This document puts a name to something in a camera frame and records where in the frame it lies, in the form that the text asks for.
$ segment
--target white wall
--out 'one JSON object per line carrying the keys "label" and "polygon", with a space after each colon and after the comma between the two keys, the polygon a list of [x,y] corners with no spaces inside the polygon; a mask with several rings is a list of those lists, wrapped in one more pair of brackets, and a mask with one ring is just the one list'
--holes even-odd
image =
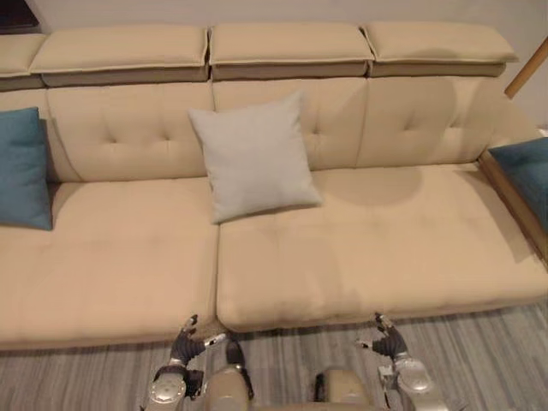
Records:
{"label": "white wall", "polygon": [[[42,29],[166,21],[466,21],[495,27],[521,61],[508,84],[548,34],[548,0],[27,0]],[[515,101],[538,125],[548,124],[548,62]]]}

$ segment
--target light gray pillow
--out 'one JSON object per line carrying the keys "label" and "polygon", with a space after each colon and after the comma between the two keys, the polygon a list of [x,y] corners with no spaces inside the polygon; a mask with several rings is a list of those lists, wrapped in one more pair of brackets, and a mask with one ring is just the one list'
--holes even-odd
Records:
{"label": "light gray pillow", "polygon": [[213,188],[214,223],[321,203],[301,135],[301,100],[296,92],[243,109],[188,110]]}

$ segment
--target sofa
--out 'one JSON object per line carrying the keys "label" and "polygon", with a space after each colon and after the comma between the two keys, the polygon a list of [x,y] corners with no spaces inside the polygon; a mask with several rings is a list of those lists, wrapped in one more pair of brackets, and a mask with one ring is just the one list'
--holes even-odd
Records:
{"label": "sofa", "polygon": [[[39,108],[54,228],[0,226],[1,349],[169,340],[195,313],[210,335],[548,295],[546,234],[487,151],[539,136],[503,95],[498,76],[515,53],[490,27],[29,36],[0,37],[0,110]],[[323,204],[212,223],[188,109],[297,90]]]}

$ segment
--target floor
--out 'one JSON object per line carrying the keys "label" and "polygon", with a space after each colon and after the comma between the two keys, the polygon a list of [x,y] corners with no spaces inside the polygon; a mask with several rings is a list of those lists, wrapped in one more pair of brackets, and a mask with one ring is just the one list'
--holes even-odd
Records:
{"label": "floor", "polygon": [[[548,301],[397,325],[451,410],[548,410]],[[341,366],[355,370],[382,406],[377,367],[387,360],[352,344],[356,337],[377,335],[363,324],[243,336],[256,402],[305,401],[316,373]],[[0,411],[136,410],[168,353],[164,343],[1,353]],[[191,365],[211,375],[224,365],[223,348],[212,348]],[[390,399],[400,409],[397,396]],[[186,402],[184,409],[200,405]]]}

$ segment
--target blue pillow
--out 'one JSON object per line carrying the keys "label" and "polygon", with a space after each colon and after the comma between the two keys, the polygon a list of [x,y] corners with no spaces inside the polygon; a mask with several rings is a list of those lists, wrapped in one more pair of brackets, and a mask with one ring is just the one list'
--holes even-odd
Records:
{"label": "blue pillow", "polygon": [[548,232],[548,137],[489,152]]}
{"label": "blue pillow", "polygon": [[0,111],[0,224],[52,228],[46,162],[38,109]]}

